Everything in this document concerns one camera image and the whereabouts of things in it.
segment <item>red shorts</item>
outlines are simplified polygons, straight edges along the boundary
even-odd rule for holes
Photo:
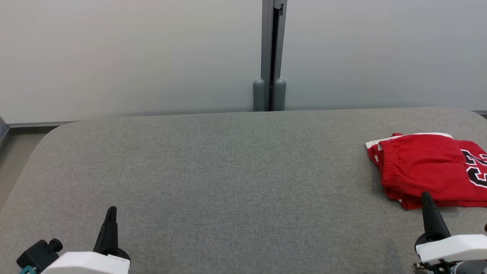
[[[389,198],[421,207],[427,191],[438,206],[487,207],[487,155],[471,141],[441,133],[400,135],[367,143]]]

